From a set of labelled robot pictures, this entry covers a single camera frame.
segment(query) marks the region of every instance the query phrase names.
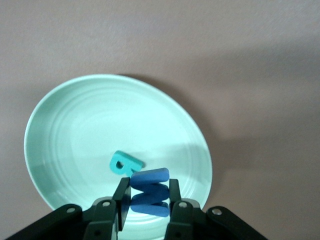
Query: plate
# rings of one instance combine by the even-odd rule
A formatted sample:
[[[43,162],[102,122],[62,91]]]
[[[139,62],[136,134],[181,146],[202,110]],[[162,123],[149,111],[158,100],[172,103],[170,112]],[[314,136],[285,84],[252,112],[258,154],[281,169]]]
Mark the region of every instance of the plate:
[[[112,196],[126,177],[109,167],[117,150],[143,161],[142,171],[168,168],[182,198],[206,203],[212,161],[203,134],[178,103],[142,81],[112,74],[69,80],[38,103],[24,136],[28,172],[53,210],[71,203],[86,210]],[[163,239],[169,220],[130,210],[119,239]]]

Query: gray tabletop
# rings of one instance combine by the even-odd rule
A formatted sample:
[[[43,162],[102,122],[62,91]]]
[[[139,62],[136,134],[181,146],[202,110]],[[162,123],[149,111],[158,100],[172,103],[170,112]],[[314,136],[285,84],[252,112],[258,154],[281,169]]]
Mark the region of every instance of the gray tabletop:
[[[180,103],[213,159],[205,209],[270,240],[320,236],[320,2],[0,1],[0,239],[49,213],[24,158],[40,99],[88,74]]]

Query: teal letter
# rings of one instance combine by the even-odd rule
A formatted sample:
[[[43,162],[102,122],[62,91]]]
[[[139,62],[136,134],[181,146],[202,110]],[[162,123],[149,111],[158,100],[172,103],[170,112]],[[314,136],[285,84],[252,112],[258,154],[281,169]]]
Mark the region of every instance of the teal letter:
[[[128,177],[131,177],[135,172],[139,172],[143,165],[144,163],[139,159],[123,151],[116,151],[111,158],[109,166],[115,174],[126,174]]]

